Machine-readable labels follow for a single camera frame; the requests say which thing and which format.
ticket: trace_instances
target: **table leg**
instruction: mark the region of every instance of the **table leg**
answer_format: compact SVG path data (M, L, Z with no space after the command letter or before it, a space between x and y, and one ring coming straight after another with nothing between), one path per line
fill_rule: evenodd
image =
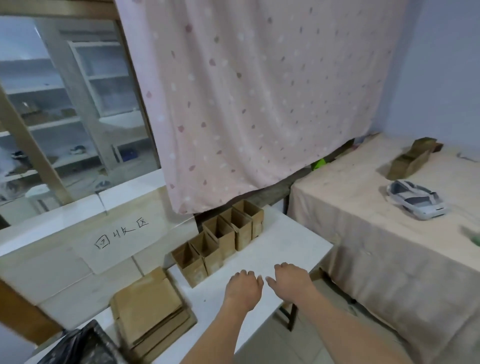
M293 326L295 325L295 321L297 320L297 313L298 307L292 304L292 309L288 312L285 308L280 307L280 312L283 313L288 319L287 329L291 332L293 330Z

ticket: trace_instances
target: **pink curtain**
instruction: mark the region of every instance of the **pink curtain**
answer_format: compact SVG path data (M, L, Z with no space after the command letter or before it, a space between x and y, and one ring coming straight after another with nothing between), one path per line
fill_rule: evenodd
M177 212L364 134L407 0L117 0Z

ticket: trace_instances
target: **glass window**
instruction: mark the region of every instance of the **glass window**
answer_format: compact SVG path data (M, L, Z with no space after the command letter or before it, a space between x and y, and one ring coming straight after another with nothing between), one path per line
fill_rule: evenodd
M0 16L0 83L74 200L159 168L127 59L113 21ZM0 125L0 215L58 206Z

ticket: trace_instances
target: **flattened cardboard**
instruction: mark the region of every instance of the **flattened cardboard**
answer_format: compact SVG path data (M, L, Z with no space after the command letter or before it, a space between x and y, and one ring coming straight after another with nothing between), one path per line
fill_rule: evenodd
M179 266L180 272L183 274L188 284L190 284L190 287L195 287L207 278L207 271L202 257L200 257L188 242L180 245L177 249L172 251L172 258Z
M141 360L142 364L150 364L155 360L161 353L163 353L168 347L177 341L184 333L190 330L196 323L197 318L193 312L189 309L188 313L190 318L177 327L170 335L163 339L157 346L155 346L147 355Z
M187 310L179 310L175 316L170 318L158 328L154 329L154 331L148 337L146 337L142 342L132 349L132 354L134 357L138 359L142 358L189 318L190 315Z
M111 300L119 317L119 329L131 348L159 322L182 307L162 267L118 291Z
M223 259L235 253L235 231L224 219L215 216L205 221L202 227L220 247Z
M252 219L231 207L222 212L220 216L234 229L235 231L235 249L240 251L245 248L252 241Z
M247 200L241 200L233 207L252 218L252 239L255 239L264 230L264 211Z
M218 244L205 231L190 239L189 243L202 257L209 276L222 267L222 252Z

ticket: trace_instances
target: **bed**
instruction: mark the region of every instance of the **bed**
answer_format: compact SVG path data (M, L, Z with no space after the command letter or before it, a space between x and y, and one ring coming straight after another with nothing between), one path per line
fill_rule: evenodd
M446 146L408 180L452 211L413 218L386 195L391 161L413 140L379 134L296 181L288 215L334 244L321 267L405 338L417 363L480 357L480 163Z

